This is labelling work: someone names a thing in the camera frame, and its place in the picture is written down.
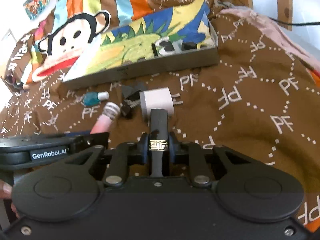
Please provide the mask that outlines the person's left hand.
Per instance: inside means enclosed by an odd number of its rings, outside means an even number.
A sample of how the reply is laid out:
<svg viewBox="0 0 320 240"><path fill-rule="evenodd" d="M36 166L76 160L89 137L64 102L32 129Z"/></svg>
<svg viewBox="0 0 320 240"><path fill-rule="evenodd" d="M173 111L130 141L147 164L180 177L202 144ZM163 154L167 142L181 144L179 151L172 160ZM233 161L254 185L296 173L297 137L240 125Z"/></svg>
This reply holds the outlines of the person's left hand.
<svg viewBox="0 0 320 240"><path fill-rule="evenodd" d="M4 200L12 200L11 193L12 193L12 186L1 180L0 181L0 198ZM13 213L16 215L16 217L19 218L20 216L13 202L10 203L10 207Z"/></svg>

